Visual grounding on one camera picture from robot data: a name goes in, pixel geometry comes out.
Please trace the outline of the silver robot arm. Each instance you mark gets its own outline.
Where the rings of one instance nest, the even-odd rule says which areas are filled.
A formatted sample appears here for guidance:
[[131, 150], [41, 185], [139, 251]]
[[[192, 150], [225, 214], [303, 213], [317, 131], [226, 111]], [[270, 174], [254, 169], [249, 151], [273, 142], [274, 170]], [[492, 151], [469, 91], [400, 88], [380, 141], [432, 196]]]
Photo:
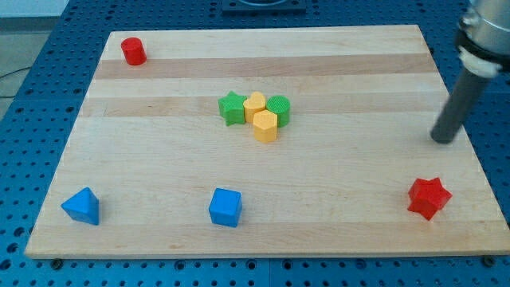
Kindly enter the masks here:
[[455, 46], [471, 73], [494, 78], [509, 71], [509, 0], [470, 0]]

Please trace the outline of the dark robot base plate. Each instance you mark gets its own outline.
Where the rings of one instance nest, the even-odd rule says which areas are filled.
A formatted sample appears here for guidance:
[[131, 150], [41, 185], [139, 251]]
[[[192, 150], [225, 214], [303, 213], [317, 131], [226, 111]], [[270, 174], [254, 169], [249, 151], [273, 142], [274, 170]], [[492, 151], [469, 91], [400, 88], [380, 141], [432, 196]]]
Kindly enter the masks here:
[[303, 12], [306, 0], [223, 0], [223, 13], [240, 12]]

